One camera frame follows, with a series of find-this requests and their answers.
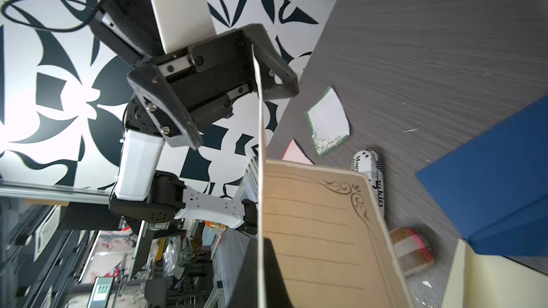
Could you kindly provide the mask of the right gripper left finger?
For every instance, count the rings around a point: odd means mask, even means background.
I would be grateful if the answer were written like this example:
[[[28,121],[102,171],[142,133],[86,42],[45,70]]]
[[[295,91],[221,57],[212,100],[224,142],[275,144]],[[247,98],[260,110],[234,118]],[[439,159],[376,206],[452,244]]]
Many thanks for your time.
[[[258,307],[257,239],[251,239],[245,251],[243,263],[233,286],[228,308]]]

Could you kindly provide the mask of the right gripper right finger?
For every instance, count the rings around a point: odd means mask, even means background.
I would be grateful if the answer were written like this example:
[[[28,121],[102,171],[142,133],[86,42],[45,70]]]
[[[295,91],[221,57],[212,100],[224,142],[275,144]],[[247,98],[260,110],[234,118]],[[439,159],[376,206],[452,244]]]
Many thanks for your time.
[[[267,307],[293,308],[273,244],[268,238],[264,239],[264,272]]]

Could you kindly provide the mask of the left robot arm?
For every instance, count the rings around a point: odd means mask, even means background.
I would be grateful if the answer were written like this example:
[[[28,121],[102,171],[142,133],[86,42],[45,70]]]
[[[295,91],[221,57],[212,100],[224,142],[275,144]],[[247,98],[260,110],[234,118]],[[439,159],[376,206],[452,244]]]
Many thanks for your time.
[[[217,34],[206,0],[101,0],[89,27],[130,65],[134,91],[110,210],[151,225],[203,220],[256,234],[255,202],[200,193],[157,166],[165,145],[199,149],[204,129],[229,117],[239,98],[298,94],[298,77],[265,28]]]

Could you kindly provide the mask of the dark blue envelope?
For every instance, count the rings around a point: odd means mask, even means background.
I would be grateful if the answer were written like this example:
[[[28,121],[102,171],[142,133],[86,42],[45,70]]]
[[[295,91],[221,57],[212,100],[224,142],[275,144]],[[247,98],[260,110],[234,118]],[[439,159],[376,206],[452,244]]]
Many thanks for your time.
[[[479,255],[547,256],[547,98],[416,173]]]

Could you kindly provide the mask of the white letter paper green border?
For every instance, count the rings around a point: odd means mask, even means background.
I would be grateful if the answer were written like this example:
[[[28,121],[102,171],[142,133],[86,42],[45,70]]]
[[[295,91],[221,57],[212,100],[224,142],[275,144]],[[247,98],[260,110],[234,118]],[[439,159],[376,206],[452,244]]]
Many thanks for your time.
[[[350,124],[341,100],[333,87],[328,87],[317,103],[305,112],[315,155],[324,155],[350,137]]]

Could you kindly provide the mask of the cream envelope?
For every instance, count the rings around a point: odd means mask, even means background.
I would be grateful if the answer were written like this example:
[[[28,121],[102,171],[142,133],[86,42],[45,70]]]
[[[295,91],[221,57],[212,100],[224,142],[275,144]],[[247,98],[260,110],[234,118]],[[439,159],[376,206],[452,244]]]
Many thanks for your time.
[[[458,241],[443,307],[547,307],[547,276]]]

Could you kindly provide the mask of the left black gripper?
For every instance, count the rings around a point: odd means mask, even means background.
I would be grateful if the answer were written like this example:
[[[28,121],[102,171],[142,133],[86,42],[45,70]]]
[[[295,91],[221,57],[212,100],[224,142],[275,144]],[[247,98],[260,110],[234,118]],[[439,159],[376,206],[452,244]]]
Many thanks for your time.
[[[233,104],[256,91],[252,47],[263,100],[298,95],[297,74],[262,24],[248,24],[147,61],[131,69],[127,81],[167,144],[196,150],[206,127],[232,115]]]

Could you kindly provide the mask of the beige lined letter paper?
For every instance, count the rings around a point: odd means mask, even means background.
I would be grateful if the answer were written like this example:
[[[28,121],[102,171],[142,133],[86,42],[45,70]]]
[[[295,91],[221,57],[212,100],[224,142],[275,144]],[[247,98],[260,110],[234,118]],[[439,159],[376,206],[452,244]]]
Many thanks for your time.
[[[271,240],[293,307],[411,307],[368,178],[269,160],[258,147],[258,306]]]

